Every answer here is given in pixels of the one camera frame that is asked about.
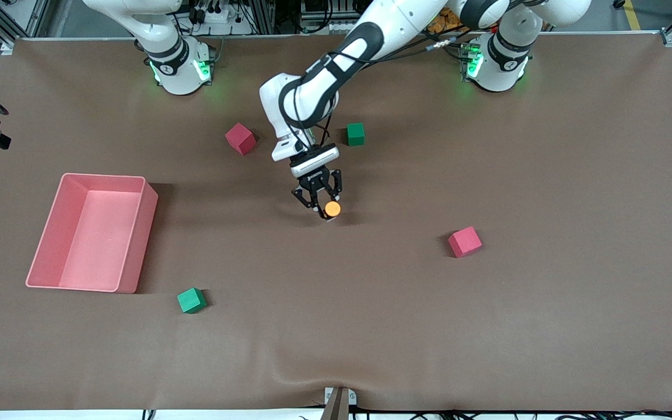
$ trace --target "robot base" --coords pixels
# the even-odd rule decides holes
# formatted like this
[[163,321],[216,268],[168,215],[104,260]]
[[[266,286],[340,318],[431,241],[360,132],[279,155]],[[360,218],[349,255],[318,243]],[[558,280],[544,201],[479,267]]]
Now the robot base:
[[477,68],[471,69],[469,64],[461,63],[461,74],[464,80],[474,82],[479,88],[489,92],[503,92],[509,90],[515,85],[523,74],[525,73],[525,66],[528,64],[528,58],[523,61],[517,69],[513,71],[503,71],[499,69],[499,65],[488,59],[488,43],[492,34],[483,34],[475,40],[470,40],[471,45],[479,47],[479,53],[482,56]]
[[188,95],[203,85],[211,85],[214,75],[216,51],[210,50],[209,45],[193,37],[183,37],[183,39],[188,43],[188,58],[181,64],[175,75],[162,74],[154,66],[152,67],[158,85],[173,95]]

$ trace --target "yellow floor stripe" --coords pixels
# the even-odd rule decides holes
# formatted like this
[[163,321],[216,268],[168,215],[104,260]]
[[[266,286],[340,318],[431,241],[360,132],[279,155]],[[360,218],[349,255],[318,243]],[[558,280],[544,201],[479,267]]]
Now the yellow floor stripe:
[[626,13],[626,20],[629,21],[629,27],[631,27],[632,31],[642,30],[642,27],[639,26],[639,21],[637,20],[637,13],[634,13],[632,0],[626,0],[624,3],[624,12]]

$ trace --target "gray floor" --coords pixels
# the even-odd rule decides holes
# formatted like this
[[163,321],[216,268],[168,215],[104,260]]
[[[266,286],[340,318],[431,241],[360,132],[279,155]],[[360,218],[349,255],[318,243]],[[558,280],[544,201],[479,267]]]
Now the gray floor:
[[[592,0],[586,15],[557,31],[628,31],[623,10],[613,0]],[[660,29],[672,21],[672,0],[632,0],[641,29]],[[91,10],[81,0],[61,0],[49,34],[61,37],[126,37],[128,34],[107,16]]]

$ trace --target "pink bin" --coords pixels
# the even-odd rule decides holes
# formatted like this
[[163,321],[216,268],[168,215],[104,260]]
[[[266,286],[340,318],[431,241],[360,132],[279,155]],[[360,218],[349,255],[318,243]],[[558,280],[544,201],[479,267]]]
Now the pink bin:
[[156,206],[141,176],[66,173],[27,287],[136,292]]

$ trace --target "pink tray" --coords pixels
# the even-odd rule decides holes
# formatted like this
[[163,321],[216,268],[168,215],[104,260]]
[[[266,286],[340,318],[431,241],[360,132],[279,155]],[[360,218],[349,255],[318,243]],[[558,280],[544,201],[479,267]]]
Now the pink tray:
[[66,173],[27,287],[136,292],[156,206],[141,176]]

